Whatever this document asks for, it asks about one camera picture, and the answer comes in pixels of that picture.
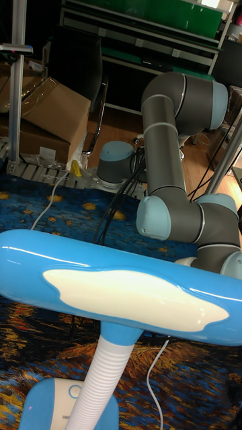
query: wooden floor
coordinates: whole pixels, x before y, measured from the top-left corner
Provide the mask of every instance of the wooden floor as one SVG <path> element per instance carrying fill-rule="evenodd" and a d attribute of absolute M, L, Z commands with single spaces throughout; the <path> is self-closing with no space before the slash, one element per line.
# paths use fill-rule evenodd
<path fill-rule="evenodd" d="M 85 142 L 85 148 L 88 147 L 89 142 L 95 131 L 96 123 L 94 120 L 90 120 L 88 123 L 88 135 Z M 97 140 L 97 144 L 89 156 L 88 166 L 97 166 L 99 160 L 99 154 L 101 152 L 102 146 L 111 140 L 121 140 L 130 144 L 133 144 L 133 139 L 137 134 L 143 133 L 143 123 L 142 117 L 134 114 L 128 114 L 123 111 L 106 108 L 104 112 L 104 118 L 102 123 L 101 132 Z M 188 140 L 183 149 L 184 160 L 184 177 L 186 182 L 187 193 L 193 191 L 199 184 L 207 166 L 208 158 L 206 156 L 207 150 L 207 139 L 201 136 L 201 142 L 197 145 L 193 145 L 191 140 Z M 208 172 L 205 180 L 207 180 L 214 171 L 211 169 Z M 204 187 L 200 188 L 196 194 L 196 197 L 202 195 L 206 189 Z M 229 194 L 235 200 L 237 209 L 242 204 L 242 192 L 241 189 L 233 176 L 225 176 L 222 180 L 217 193 Z"/>

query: white cable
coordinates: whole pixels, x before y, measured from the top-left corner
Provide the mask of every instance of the white cable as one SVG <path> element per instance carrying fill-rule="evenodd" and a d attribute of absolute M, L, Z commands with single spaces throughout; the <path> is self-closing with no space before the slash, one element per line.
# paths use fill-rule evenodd
<path fill-rule="evenodd" d="M 154 400 L 154 402 L 155 402 L 155 404 L 157 406 L 157 409 L 158 409 L 159 415 L 160 415 L 160 420 L 161 420 L 160 430 L 163 430 L 163 413 L 162 413 L 162 409 L 161 409 L 161 407 L 159 405 L 159 402 L 158 402 L 157 398 L 155 397 L 155 394 L 154 394 L 154 392 L 153 392 L 153 390 L 151 388 L 151 385 L 149 383 L 149 376 L 150 376 L 151 371 L 152 371 L 153 367 L 155 366 L 157 360 L 160 358 L 161 354 L 164 352 L 165 348 L 167 347 L 168 343 L 169 343 L 169 340 L 165 341 L 164 345 L 162 346 L 161 350 L 158 352 L 156 358 L 154 359 L 154 361 L 151 364 L 151 366 L 149 368 L 149 371 L 147 373 L 147 386 L 148 386 L 149 392 L 151 393 L 151 396 L 153 397 L 153 400 Z"/>
<path fill-rule="evenodd" d="M 64 175 L 64 176 L 62 176 L 62 177 L 57 181 L 57 183 L 55 184 L 55 186 L 54 186 L 54 188 L 53 188 L 53 190 L 52 190 L 50 203 L 49 203 L 49 204 L 48 204 L 48 206 L 43 210 L 43 212 L 41 212 L 41 214 L 38 216 L 38 218 L 34 221 L 34 223 L 33 223 L 33 225 L 32 225 L 32 227 L 31 227 L 31 229 L 30 229 L 30 230 L 34 230 L 34 229 L 35 229 L 35 227 L 36 227 L 37 223 L 39 222 L 39 220 L 41 219 L 41 217 L 43 217 L 43 215 L 47 212 L 47 210 L 49 210 L 49 209 L 50 209 L 50 207 L 51 207 L 51 205 L 52 205 L 52 203 L 53 203 L 53 200 L 54 200 L 54 194 L 55 194 L 55 191 L 56 191 L 56 189 L 57 189 L 57 187 L 58 187 L 59 183 L 60 183 L 64 178 L 66 178 L 66 177 L 67 177 L 68 173 L 69 173 L 69 172 L 66 172 L 66 173 L 65 173 L 65 175 Z"/>
<path fill-rule="evenodd" d="M 209 137 L 207 137 L 207 135 L 206 134 L 204 134 L 204 133 L 200 133 L 200 136 L 204 136 L 204 137 L 206 137 L 207 139 L 208 139 L 208 141 L 210 142 L 210 139 L 209 139 Z M 205 143 L 205 142 L 202 142 L 201 140 L 198 140 L 198 142 L 199 143 L 202 143 L 203 145 L 209 145 L 209 143 Z"/>

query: carpet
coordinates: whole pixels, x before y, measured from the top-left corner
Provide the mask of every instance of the carpet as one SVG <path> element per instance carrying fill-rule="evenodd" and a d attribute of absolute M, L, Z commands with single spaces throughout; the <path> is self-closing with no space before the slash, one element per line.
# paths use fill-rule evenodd
<path fill-rule="evenodd" d="M 0 232 L 29 229 L 47 206 L 51 192 L 52 185 L 0 176 Z M 91 242 L 111 199 L 104 191 L 60 186 L 36 230 Z M 135 199 L 126 198 L 110 225 L 106 246 L 169 261 L 196 255 L 194 245 L 140 236 L 135 226 L 137 207 Z M 37 381 L 85 378 L 99 322 L 76 317 L 70 338 L 71 321 L 71 315 L 0 297 L 0 430 L 18 428 L 25 397 Z M 159 413 L 146 374 L 163 342 L 163 336 L 145 332 L 135 345 L 115 391 L 120 430 L 159 429 Z M 151 374 L 164 429 L 236 428 L 242 399 L 241 358 L 241 347 L 172 339 Z"/>

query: blue lamp base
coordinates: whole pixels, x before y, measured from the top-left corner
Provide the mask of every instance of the blue lamp base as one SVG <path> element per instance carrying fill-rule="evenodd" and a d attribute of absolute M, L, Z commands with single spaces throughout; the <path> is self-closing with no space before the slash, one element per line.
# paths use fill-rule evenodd
<path fill-rule="evenodd" d="M 29 391 L 24 403 L 19 430 L 65 430 L 83 383 L 48 378 Z M 118 402 L 111 397 L 95 430 L 118 430 Z"/>

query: green panel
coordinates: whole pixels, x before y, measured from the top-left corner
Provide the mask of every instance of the green panel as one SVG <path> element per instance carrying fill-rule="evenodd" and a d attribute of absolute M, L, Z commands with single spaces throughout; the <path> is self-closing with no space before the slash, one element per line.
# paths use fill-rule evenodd
<path fill-rule="evenodd" d="M 84 0 L 111 11 L 213 39 L 222 12 L 183 0 Z"/>
<path fill-rule="evenodd" d="M 208 38 L 214 38 L 222 12 L 182 0 L 148 0 L 144 18 Z"/>
<path fill-rule="evenodd" d="M 102 54 L 112 56 L 114 58 L 119 58 L 120 60 L 134 62 L 142 66 L 141 59 L 138 56 L 127 54 L 126 52 L 117 51 L 111 48 L 104 48 L 102 46 Z M 193 72 L 187 69 L 181 69 L 180 67 L 174 67 L 174 72 L 185 73 L 187 75 L 196 76 L 197 78 L 207 79 L 208 81 L 215 81 L 216 79 L 212 75 L 207 75 L 206 73 Z M 147 68 L 148 73 L 152 73 L 152 70 Z"/>

